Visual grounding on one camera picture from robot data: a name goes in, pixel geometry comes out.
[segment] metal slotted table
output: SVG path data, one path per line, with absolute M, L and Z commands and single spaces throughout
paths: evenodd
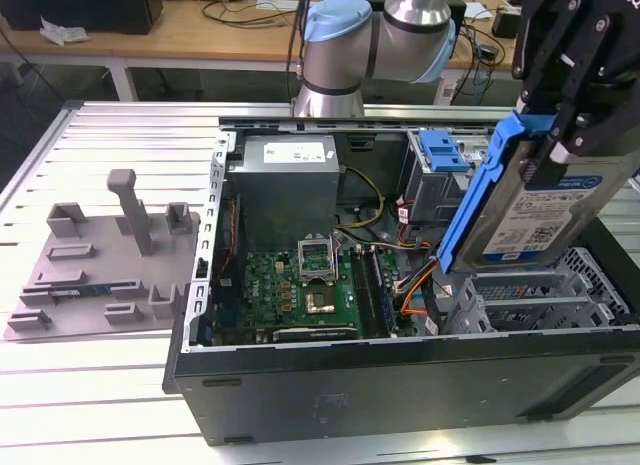
M 378 106 L 367 113 L 444 119 L 464 110 Z M 106 177 L 112 168 L 133 168 L 149 212 L 163 211 L 169 201 L 198 211 L 216 117 L 286 113 L 277 105 L 202 103 L 92 103 L 60 112 L 0 195 L 2 328 L 49 234 L 45 217 L 53 203 L 77 201 L 87 215 L 120 213 Z M 601 218 L 640 263 L 636 187 L 631 181 L 623 188 Z M 640 459 L 640 379 L 567 422 L 210 448 L 182 397 L 162 392 L 169 338 L 167 330 L 0 343 L 0 463 L 113 464 L 143 454 L 159 464 L 464 463 L 471 455 L 521 465 Z

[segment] gray plastic base plate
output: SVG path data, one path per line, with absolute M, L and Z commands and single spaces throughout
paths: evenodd
M 56 207 L 73 214 L 80 210 L 76 204 Z M 57 219 L 61 213 L 56 207 L 51 216 Z M 169 222 L 175 222 L 176 208 L 171 207 Z M 4 338 L 171 328 L 174 313 L 188 296 L 200 222 L 186 204 L 177 207 L 186 213 L 183 222 L 172 227 L 173 233 L 166 214 L 148 216 L 151 254 L 147 256 L 141 255 L 124 216 L 85 218 L 79 212 L 80 219 L 74 216 L 72 224 L 76 236 L 65 238 L 56 237 L 52 227 L 54 233 L 23 289 L 22 302 L 8 320 Z M 186 229 L 180 228 L 185 222 Z

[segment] hard drive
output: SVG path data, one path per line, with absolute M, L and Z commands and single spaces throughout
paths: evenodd
M 553 185 L 525 184 L 520 170 L 553 116 L 500 122 L 438 253 L 443 271 L 482 272 L 554 263 L 640 165 L 640 151 L 567 160 Z M 607 151 L 620 150 L 609 147 Z

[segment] light blue robot joint cap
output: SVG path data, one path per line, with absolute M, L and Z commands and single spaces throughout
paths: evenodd
M 364 24 L 373 11 L 366 0 L 324 0 L 307 14 L 304 39 L 322 42 L 349 33 Z

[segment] gray power supply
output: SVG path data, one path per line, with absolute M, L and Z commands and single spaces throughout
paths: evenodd
M 249 250 L 293 249 L 334 225 L 339 165 L 332 136 L 250 136 L 228 179 L 244 203 Z

